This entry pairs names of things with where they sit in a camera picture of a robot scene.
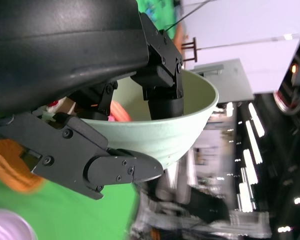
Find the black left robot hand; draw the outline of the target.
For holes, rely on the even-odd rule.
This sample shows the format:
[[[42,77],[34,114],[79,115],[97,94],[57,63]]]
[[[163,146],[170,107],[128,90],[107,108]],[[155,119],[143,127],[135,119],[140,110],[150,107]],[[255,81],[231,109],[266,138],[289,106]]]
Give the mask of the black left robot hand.
[[[155,158],[108,147],[118,80],[142,87],[153,120],[184,112],[181,53],[134,0],[0,0],[0,137],[33,174],[99,200],[107,185],[154,180]]]

